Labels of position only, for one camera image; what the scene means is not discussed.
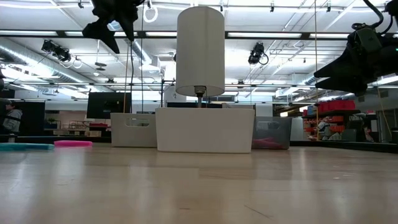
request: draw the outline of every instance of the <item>ceiling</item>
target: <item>ceiling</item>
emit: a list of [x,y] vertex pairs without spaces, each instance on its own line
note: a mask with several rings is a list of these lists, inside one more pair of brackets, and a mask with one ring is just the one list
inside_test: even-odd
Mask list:
[[[82,30],[87,23],[97,20],[92,15],[89,1],[83,1],[84,9],[77,7],[76,0],[30,0],[30,1],[0,1],[0,4],[18,5],[19,8],[0,6],[0,30]],[[317,26],[315,28],[314,0],[224,0],[223,15],[225,30],[227,31],[269,31],[269,32],[352,32],[351,24],[365,22],[372,24],[377,16],[366,5],[354,0],[317,0],[317,6],[326,9],[330,2],[332,10],[317,12]],[[383,7],[384,0],[371,1],[377,7]],[[269,6],[274,3],[274,12]],[[209,5],[220,8],[220,0],[152,0],[158,6],[158,16],[154,22],[142,22],[142,8],[139,8],[139,19],[134,23],[135,30],[177,30],[177,17],[181,10],[165,7],[187,8],[193,5]],[[24,9],[21,7],[37,6],[69,6],[62,9]],[[147,11],[147,18],[153,17],[153,11]],[[377,28],[384,30],[389,23],[385,15],[383,24]],[[397,32],[397,24],[389,32]],[[41,54],[43,38],[8,37],[13,42],[29,50]],[[128,46],[123,39],[117,39],[120,54],[113,53],[104,44],[99,45],[91,39],[51,38],[53,42],[70,49],[70,53],[82,62],[81,68],[69,69],[77,72],[94,82],[105,82],[108,78],[115,78],[120,83],[126,76],[130,80],[132,74],[131,63],[126,60]],[[176,39],[136,39],[142,49],[149,55],[158,56],[163,69],[173,63],[172,56],[176,51]],[[249,65],[248,56],[256,42],[262,42],[269,56],[269,64],[260,68],[259,65]],[[278,84],[296,84],[311,75],[316,64],[321,67],[337,58],[345,49],[345,41],[337,40],[225,40],[226,83],[237,83],[242,79],[245,83],[263,83],[268,80],[279,80]],[[96,76],[95,62],[106,63],[108,66]],[[140,63],[134,55],[134,76],[141,77]],[[160,72],[143,72],[144,82],[160,82]],[[112,90],[122,90],[124,87],[112,86]],[[276,88],[261,88],[258,91],[276,91]]]

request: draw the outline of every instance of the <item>shelf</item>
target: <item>shelf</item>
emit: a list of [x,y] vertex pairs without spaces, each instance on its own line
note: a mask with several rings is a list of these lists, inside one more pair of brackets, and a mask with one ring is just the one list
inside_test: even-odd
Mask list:
[[[357,114],[360,113],[360,110],[334,110],[334,111],[327,111],[327,112],[322,112],[318,116],[325,117],[325,116],[333,116],[333,115],[352,115],[352,114]],[[316,118],[316,114],[311,114],[307,116],[303,116],[302,118]]]

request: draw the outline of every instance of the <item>cable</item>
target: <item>cable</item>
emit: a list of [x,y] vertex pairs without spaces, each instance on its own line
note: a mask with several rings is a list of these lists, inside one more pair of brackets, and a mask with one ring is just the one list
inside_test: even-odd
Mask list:
[[[142,8],[142,17],[145,15],[145,10]],[[141,31],[144,31],[144,20],[141,19]],[[144,113],[144,71],[142,71],[142,51],[144,46],[142,45],[143,38],[141,38],[141,51],[140,51],[140,65],[141,65],[141,113]]]
[[391,16],[390,24],[383,32],[380,33],[380,35],[386,34],[391,29],[393,23],[394,23],[394,18],[393,16]]
[[131,59],[131,80],[130,80],[130,93],[132,96],[132,78],[134,77],[134,61],[132,58],[132,41],[130,41],[130,59]]
[[[363,0],[365,2],[365,4],[372,9],[372,11],[374,13],[376,13],[376,15],[379,17],[379,22],[375,22],[374,24],[370,25],[370,28],[375,29],[377,28],[380,24],[383,23],[384,20],[384,16],[383,14],[379,11],[379,9],[377,7],[375,7],[371,2],[369,2],[369,0]],[[354,23],[351,28],[353,28],[354,30],[359,30],[362,29],[363,26],[365,24],[361,24],[361,23]]]
[[268,62],[269,62],[269,57],[268,57],[268,55],[266,55],[266,53],[263,52],[263,53],[262,53],[262,56],[265,56],[265,57],[267,58],[267,62],[266,62],[266,63],[261,63],[261,62],[259,61],[259,63],[260,63],[261,65],[266,65],[266,64],[268,64]]
[[[126,60],[126,74],[124,76],[124,83],[127,83],[127,71],[129,68],[129,46],[127,46],[127,60]],[[123,105],[123,113],[126,112],[126,90],[127,90],[127,85],[124,86],[124,105]]]
[[371,25],[371,27],[374,29],[374,28],[378,27],[380,24],[383,23],[384,16],[383,16],[383,14],[382,14],[375,6],[373,6],[373,4],[372,4],[371,2],[369,2],[369,0],[363,0],[363,1],[364,1],[365,4],[366,4],[367,6],[369,6],[369,8],[371,8],[371,9],[374,11],[374,13],[376,13],[376,15],[379,17],[379,22],[375,22],[374,24]]
[[175,82],[175,81],[173,80],[173,82],[172,82],[163,92],[166,92],[166,91],[170,88],[170,86],[173,85],[174,82]]
[[382,102],[382,100],[381,100],[381,94],[380,94],[379,84],[377,84],[377,92],[379,93],[379,101],[380,101],[380,106],[381,106],[381,111],[382,111],[382,113],[383,113],[384,121],[386,122],[386,124],[387,124],[387,129],[388,129],[388,131],[390,132],[390,137],[392,137],[392,133],[391,133],[391,130],[390,130],[390,126],[388,125],[387,117],[386,117],[386,114],[385,114],[385,112],[384,112],[383,102]]
[[[315,71],[318,71],[318,27],[317,27],[317,1],[314,1],[314,20],[315,20]],[[315,90],[316,91],[316,98],[317,98],[317,104],[318,104],[318,88]],[[319,110],[317,110],[317,141],[319,141]]]

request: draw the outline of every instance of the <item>white cylindrical lampshade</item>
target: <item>white cylindrical lampshade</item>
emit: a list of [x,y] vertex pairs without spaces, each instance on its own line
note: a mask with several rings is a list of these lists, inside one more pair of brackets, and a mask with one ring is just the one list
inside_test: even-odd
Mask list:
[[205,96],[225,92],[224,16],[210,7],[191,7],[177,20],[176,92],[196,96],[195,86],[205,86]]

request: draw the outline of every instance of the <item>person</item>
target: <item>person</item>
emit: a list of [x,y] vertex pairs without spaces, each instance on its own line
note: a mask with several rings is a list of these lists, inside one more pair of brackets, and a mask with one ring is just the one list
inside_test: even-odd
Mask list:
[[16,134],[19,132],[22,110],[20,110],[18,105],[14,102],[7,104],[6,110],[8,111],[8,113],[2,124],[1,132],[4,134]]

